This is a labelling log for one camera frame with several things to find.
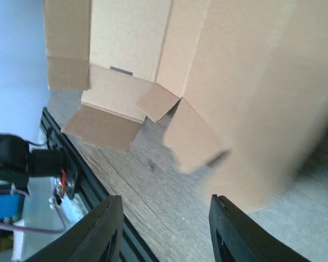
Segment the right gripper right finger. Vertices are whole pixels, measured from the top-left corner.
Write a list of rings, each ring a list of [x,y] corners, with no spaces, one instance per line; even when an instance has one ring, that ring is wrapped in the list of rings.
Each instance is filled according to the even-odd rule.
[[[212,195],[209,226],[215,261],[308,261],[225,196]]]

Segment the cardboard box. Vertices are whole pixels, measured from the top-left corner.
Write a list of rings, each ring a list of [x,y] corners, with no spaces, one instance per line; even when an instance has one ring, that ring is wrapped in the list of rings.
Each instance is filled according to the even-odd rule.
[[[243,211],[288,184],[328,127],[328,1],[45,1],[48,86],[82,91],[63,132],[129,151],[146,118],[182,173]]]

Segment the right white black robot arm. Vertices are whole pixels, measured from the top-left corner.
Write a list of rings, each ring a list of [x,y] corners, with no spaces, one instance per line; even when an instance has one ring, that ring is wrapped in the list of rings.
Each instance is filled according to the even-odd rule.
[[[34,176],[64,177],[72,161],[65,151],[30,150],[28,141],[0,134],[0,180],[8,183],[9,194],[28,195]],[[121,250],[124,219],[121,197],[108,196],[29,261],[127,261]],[[304,261],[224,196],[212,196],[209,226],[216,261]]]

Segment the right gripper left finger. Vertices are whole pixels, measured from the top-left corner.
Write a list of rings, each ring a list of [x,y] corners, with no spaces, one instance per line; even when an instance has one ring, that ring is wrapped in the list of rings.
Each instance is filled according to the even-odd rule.
[[[65,234],[27,261],[118,261],[123,223],[121,196],[108,196]]]

